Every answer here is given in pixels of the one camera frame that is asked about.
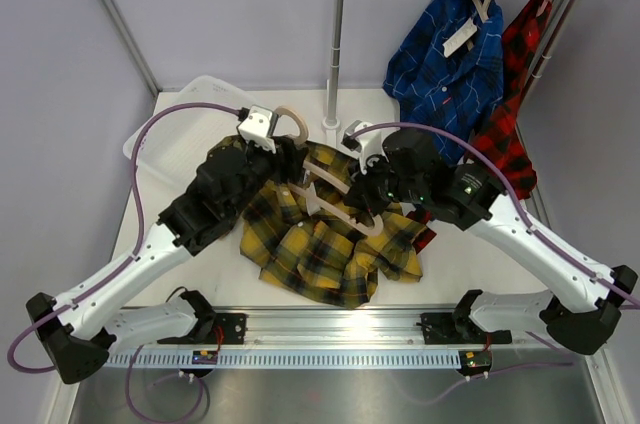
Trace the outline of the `yellow plaid shirt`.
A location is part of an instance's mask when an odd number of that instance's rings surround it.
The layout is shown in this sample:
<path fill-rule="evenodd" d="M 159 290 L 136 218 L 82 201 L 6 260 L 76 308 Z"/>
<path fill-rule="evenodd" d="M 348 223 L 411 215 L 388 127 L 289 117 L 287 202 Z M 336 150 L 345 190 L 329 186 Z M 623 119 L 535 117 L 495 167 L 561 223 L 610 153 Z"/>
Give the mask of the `yellow plaid shirt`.
<path fill-rule="evenodd" d="M 436 235 L 427 212 L 391 204 L 382 214 L 382 233 L 366 236 L 324 209 L 309 213 L 303 197 L 272 181 L 242 219 L 239 251 L 259 267 L 262 281 L 348 309 L 370 301 L 380 276 L 419 282 L 418 255 Z"/>

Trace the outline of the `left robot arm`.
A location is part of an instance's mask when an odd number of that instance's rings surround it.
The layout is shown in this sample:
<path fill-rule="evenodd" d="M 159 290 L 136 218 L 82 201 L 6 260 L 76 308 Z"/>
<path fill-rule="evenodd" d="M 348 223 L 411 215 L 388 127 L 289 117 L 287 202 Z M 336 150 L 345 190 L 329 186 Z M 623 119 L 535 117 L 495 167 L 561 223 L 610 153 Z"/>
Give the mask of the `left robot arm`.
<path fill-rule="evenodd" d="M 121 350 L 157 341 L 208 340 L 216 313 L 198 291 L 134 311 L 123 307 L 228 234 L 267 182 L 298 182 L 307 154 L 306 145 L 284 136 L 276 138 L 274 151 L 232 137 L 209 151 L 186 191 L 159 214 L 133 250 L 66 294 L 30 298 L 27 312 L 62 382 L 81 382 Z"/>

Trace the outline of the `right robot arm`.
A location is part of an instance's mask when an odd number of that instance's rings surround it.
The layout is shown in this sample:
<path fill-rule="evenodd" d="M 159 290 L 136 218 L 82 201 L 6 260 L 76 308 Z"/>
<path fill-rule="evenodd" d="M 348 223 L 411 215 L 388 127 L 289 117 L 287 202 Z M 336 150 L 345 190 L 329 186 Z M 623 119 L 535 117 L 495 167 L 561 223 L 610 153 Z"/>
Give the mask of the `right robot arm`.
<path fill-rule="evenodd" d="M 624 305 L 639 304 L 632 296 L 637 273 L 579 252 L 522 207 L 487 157 L 443 132 L 475 157 L 446 164 L 432 140 L 437 132 L 408 122 L 354 122 L 342 138 L 358 155 L 346 203 L 372 216 L 392 203 L 412 204 L 501 250 L 546 288 L 530 294 L 469 290 L 436 332 L 479 344 L 497 333 L 523 332 L 548 336 L 577 354 L 595 354 L 613 335 Z"/>

